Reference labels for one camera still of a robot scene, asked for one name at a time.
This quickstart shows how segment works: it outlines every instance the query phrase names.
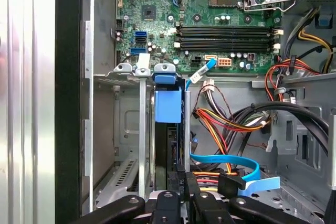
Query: capacitor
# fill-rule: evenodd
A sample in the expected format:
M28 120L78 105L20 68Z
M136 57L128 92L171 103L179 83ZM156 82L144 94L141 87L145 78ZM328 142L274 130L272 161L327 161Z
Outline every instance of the capacitor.
M177 0L177 3L178 3L179 5L181 5L182 0Z
M245 67L245 62L241 61L241 62L239 63L239 67L240 67L240 68L244 68L244 67Z
M245 69L250 70L251 69L251 64L250 63L246 64Z

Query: side panel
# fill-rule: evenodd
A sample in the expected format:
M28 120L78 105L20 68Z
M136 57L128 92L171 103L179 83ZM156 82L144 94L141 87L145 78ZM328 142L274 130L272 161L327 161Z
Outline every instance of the side panel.
M55 219L55 0L0 0L2 223Z

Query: cable tie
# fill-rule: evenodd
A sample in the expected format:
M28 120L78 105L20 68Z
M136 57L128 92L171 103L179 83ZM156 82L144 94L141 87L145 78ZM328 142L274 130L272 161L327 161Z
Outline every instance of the cable tie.
M284 94L286 93L286 91L287 91L286 88L280 87L274 90L274 94Z
M262 111L262 113L265 115L265 117L269 116L269 114L266 111Z

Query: mounting hole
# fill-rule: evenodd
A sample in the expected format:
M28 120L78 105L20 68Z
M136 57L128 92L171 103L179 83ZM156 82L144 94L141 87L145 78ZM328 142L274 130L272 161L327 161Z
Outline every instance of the mounting hole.
M314 214L316 214L319 218L324 219L324 215L321 214L320 212L313 212Z

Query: black wire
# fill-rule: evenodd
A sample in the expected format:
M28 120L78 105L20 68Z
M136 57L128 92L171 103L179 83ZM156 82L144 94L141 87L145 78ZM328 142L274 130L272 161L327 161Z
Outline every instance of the black wire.
M262 104L256 104L247 108L240 116L239 121L243 122L251 115L266 110L284 110L292 113L316 138L323 151L328 154L329 126L327 122L306 108L300 107L296 104L285 102L266 102Z

